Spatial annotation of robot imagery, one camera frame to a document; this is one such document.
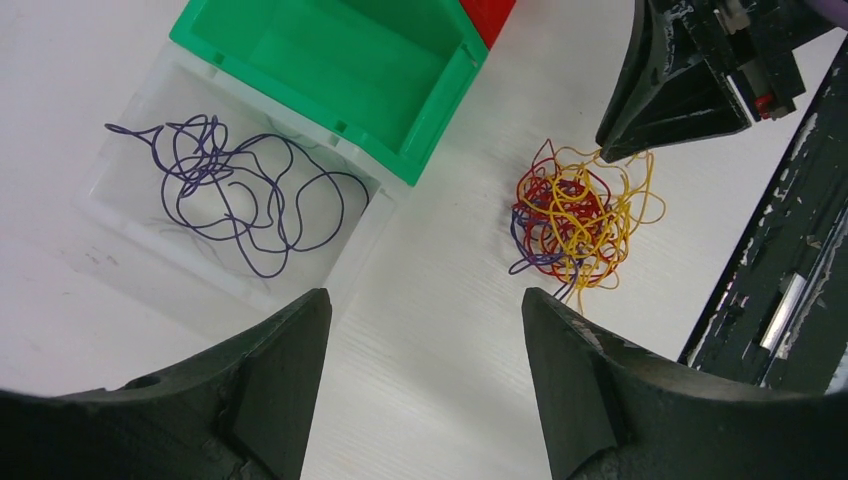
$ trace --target table surface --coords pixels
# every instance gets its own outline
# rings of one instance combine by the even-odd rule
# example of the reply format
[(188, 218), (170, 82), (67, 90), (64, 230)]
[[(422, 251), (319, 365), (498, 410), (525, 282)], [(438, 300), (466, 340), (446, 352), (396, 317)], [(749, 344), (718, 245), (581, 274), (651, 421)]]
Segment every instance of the table surface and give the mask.
[[(115, 388), (262, 320), (70, 205), (183, 6), (0, 0), (3, 388)], [(335, 319), (303, 478), (550, 477), (519, 308), (555, 285), (507, 275), (509, 205), (545, 139), (593, 148), (631, 15), (519, 0)], [(797, 52), (812, 90), (843, 37)], [(587, 317), (676, 358), (800, 118), (657, 150), (668, 216), (639, 232), (618, 290), (587, 293)]]

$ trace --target plastic container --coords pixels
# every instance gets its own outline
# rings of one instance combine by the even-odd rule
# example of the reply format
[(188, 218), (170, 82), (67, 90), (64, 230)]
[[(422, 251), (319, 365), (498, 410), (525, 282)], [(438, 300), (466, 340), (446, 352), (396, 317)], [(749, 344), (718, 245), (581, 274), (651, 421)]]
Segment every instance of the plastic container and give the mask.
[(456, 0), (191, 0), (171, 38), (410, 185), (488, 55)]
[(515, 0), (460, 0), (486, 46), (492, 48), (503, 30)]
[[(160, 192), (164, 174), (152, 161), (150, 147), (136, 138), (110, 134), (76, 199), (77, 205), (99, 223), (142, 247), (142, 252), (155, 252), (257, 310), (272, 313), (307, 290), (326, 286), (338, 311), (409, 187), (349, 141), (171, 43), (163, 49), (123, 116), (114, 123), (138, 131), (165, 122), (183, 122), (197, 114), (217, 115), (229, 126), (232, 142), (262, 133), (283, 133), (327, 170), (348, 172), (361, 179), (370, 193), (370, 204), (363, 213), (366, 200), (362, 187), (354, 180), (339, 179), (346, 201), (339, 234), (323, 248), (293, 254), (282, 274), (267, 280), (257, 277), (248, 267), (235, 242), (208, 241), (166, 216)], [(170, 141), (170, 137), (159, 140), (163, 155), (170, 153)], [(279, 145), (254, 149), (269, 172), (279, 171), (290, 159)], [(281, 189), (288, 192), (288, 202), (293, 204), (294, 192), (315, 173), (302, 159), (293, 164), (280, 183)], [(326, 237), (340, 218), (338, 194), (327, 182), (320, 183), (305, 191), (301, 202), (305, 235), (315, 238)], [(232, 189), (228, 195), (234, 209), (255, 209), (244, 201), (243, 191)], [(195, 218), (221, 217), (224, 206), (216, 195), (209, 195), (207, 200), (201, 196), (200, 200), (185, 213)], [(284, 221), (290, 232), (297, 231), (296, 222), (296, 216)], [(279, 256), (274, 255), (255, 259), (266, 271), (273, 270), (279, 262)]]

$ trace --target pile of colorful string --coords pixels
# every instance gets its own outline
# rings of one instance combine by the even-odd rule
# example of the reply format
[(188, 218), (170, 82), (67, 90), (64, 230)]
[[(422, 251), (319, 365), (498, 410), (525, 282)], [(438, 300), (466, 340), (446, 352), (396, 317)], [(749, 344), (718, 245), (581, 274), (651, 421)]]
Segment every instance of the pile of colorful string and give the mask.
[[(567, 163), (569, 152), (580, 159)], [(635, 184), (630, 167), (644, 163), (644, 179)], [(645, 152), (623, 167), (607, 165), (600, 150), (582, 153), (554, 149), (548, 140), (516, 187), (511, 233), (522, 259), (510, 268), (517, 275), (531, 267), (562, 282), (554, 294), (568, 301), (575, 293), (582, 312), (585, 289), (612, 290), (618, 268), (630, 253), (630, 239), (642, 225), (665, 216), (665, 201), (651, 191), (654, 155)], [(651, 200), (662, 211), (646, 219)]]
[[(361, 189), (365, 207), (370, 202), (362, 180), (350, 173), (328, 171), (282, 135), (263, 133), (228, 148), (230, 130), (214, 115), (196, 115), (183, 123), (142, 131), (113, 124), (106, 128), (141, 140), (150, 148), (153, 163), (163, 174), (162, 208), (172, 222), (205, 240), (233, 242), (259, 278), (277, 277), (292, 254), (328, 245), (342, 230), (346, 215), (361, 215), (346, 212), (343, 182)], [(159, 151), (164, 132), (171, 133), (166, 141), (169, 155)], [(274, 158), (260, 159), (255, 153), (265, 143), (277, 147)], [(285, 191), (281, 184), (287, 177), (292, 177), (289, 184), (298, 188)], [(305, 194), (321, 184), (329, 196), (322, 197), (321, 206), (310, 211), (320, 215), (326, 228), (307, 232), (310, 222), (304, 219), (303, 204), (306, 197), (314, 201), (315, 195)]]

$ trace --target red component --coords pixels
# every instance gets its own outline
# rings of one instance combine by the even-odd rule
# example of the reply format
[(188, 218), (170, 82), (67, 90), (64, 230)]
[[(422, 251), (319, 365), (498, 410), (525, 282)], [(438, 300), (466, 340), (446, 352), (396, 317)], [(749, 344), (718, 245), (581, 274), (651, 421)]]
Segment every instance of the red component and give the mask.
[(515, 0), (459, 0), (491, 50), (509, 18)]
[(760, 118), (763, 120), (771, 118), (771, 110), (769, 107), (771, 107), (771, 102), (773, 101), (774, 95), (771, 93), (767, 93), (754, 101), (754, 106), (757, 107), (757, 112), (759, 112)]

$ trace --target yellow string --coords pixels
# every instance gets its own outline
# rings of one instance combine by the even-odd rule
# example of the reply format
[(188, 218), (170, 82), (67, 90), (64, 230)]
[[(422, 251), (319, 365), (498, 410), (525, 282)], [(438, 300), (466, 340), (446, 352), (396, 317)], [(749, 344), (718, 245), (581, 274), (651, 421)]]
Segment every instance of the yellow string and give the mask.
[[(559, 156), (562, 152), (574, 153), (584, 160), (575, 164), (564, 164)], [(519, 201), (527, 208), (545, 215), (550, 220), (550, 232), (543, 231), (537, 235), (537, 246), (540, 251), (556, 251), (566, 255), (564, 265), (555, 266), (554, 276), (563, 283), (574, 282), (574, 288), (566, 302), (576, 295), (580, 313), (583, 313), (583, 292), (586, 289), (601, 288), (615, 290), (621, 283), (618, 267), (630, 254), (630, 241), (633, 234), (643, 225), (653, 225), (660, 222), (666, 215), (668, 205), (659, 195), (651, 191), (655, 158), (652, 152), (634, 155), (625, 167), (608, 165), (600, 158), (600, 150), (591, 153), (581, 152), (573, 147), (562, 147), (553, 151), (554, 171), (549, 172), (544, 165), (534, 166), (518, 187)], [(636, 162), (644, 161), (645, 179), (633, 187), (631, 174), (628, 169)], [(610, 192), (600, 185), (593, 176), (591, 169), (613, 171), (621, 182), (621, 188), (616, 193), (610, 182)], [(543, 208), (527, 198), (532, 185), (539, 181), (547, 183), (552, 192), (550, 208)], [(569, 182), (579, 182), (586, 188), (582, 193), (570, 194), (562, 185)], [(591, 198), (601, 206), (601, 214), (594, 219), (577, 218), (569, 213), (569, 204), (580, 204)], [(662, 211), (655, 219), (646, 220), (651, 200), (659, 201)], [(556, 225), (567, 223), (573, 227), (570, 238), (563, 238), (562, 229)]]

